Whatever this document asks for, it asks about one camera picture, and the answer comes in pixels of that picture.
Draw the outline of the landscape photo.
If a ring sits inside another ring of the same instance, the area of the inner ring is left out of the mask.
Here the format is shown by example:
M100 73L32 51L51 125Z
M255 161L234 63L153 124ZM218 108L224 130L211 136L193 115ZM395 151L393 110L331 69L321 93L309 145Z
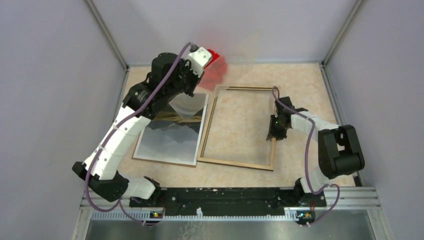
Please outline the landscape photo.
M175 97L141 131L132 158L195 167L208 103L206 93Z

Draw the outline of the wooden picture frame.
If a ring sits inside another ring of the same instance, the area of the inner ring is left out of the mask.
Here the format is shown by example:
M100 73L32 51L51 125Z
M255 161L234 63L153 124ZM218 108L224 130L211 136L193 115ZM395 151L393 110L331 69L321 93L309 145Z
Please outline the wooden picture frame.
M273 171L276 143L268 138L271 116L275 115L271 87L215 87L208 100L196 160Z

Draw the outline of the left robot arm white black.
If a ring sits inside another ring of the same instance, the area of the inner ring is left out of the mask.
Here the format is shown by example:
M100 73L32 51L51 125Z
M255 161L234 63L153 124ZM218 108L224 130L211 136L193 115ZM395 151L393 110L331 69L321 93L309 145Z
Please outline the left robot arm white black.
M144 81L133 85L122 100L118 115L99 146L72 170L93 191L108 202L136 197L147 206L160 202L158 183L149 177L129 180L118 172L125 153L148 124L180 94L190 97L212 59L206 51L196 50L186 58L164 52L152 60Z

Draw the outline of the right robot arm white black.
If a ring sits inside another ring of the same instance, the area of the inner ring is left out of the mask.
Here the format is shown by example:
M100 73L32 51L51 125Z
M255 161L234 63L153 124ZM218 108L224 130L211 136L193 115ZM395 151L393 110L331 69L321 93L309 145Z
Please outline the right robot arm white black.
M305 154L309 156L311 141L318 147L318 166L305 170L305 175L295 181L293 200L307 206L325 187L339 176L351 175L365 167L365 159L356 129L350 125L327 122L305 108L295 108L290 97L275 100L275 114L270 116L267 140L281 141L288 130L307 135Z

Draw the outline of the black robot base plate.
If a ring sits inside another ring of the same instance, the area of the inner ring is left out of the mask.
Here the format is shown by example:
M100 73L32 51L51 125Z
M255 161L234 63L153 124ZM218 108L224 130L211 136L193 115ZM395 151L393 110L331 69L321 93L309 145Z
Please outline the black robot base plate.
M323 193L300 193L290 187L168 187L156 190L149 199L129 201L132 208L159 208L167 217L282 216L285 209L325 207Z

